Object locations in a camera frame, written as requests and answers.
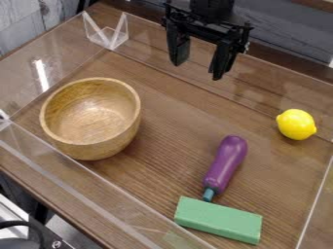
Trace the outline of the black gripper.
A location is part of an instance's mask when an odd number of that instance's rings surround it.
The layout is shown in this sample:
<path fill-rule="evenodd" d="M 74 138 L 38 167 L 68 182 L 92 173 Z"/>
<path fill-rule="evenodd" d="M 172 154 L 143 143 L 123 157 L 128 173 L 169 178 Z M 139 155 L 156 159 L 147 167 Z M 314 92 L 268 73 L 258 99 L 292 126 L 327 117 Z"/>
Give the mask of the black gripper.
<path fill-rule="evenodd" d="M 235 0 L 165 0 L 163 27 L 168 58 L 179 66 L 188 58 L 190 37 L 218 42 L 208 72 L 212 80 L 230 70 L 236 52 L 244 53 L 250 46 L 251 24 L 232 12 Z"/>

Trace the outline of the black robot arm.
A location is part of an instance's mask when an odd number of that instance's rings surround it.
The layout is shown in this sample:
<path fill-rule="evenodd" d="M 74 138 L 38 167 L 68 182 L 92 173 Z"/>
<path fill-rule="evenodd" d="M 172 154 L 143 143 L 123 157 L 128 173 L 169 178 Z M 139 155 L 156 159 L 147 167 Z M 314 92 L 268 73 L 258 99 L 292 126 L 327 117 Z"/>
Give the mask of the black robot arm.
<path fill-rule="evenodd" d="M 179 66 L 190 56 L 191 38 L 215 44 L 208 72 L 216 81 L 227 73 L 236 55 L 250 47 L 248 21 L 236 21 L 232 15 L 235 0 L 190 0 L 179 7 L 165 0 L 161 26 L 165 29 L 168 59 Z"/>

